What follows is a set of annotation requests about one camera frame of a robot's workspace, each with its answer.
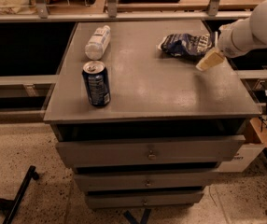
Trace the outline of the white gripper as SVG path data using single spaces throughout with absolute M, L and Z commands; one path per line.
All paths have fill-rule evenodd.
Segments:
M 196 64 L 196 68 L 200 71 L 206 71 L 209 68 L 223 63 L 225 57 L 235 58 L 246 54 L 245 51 L 239 50 L 233 44 L 232 26 L 230 24 L 221 25 L 218 29 L 220 31 L 218 36 L 218 48 L 210 49 Z

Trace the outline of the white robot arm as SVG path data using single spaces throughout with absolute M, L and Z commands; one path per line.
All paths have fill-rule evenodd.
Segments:
M 222 25 L 218 42 L 196 68 L 205 71 L 226 58 L 244 56 L 254 49 L 267 49 L 267 0 L 257 5 L 248 18 Z

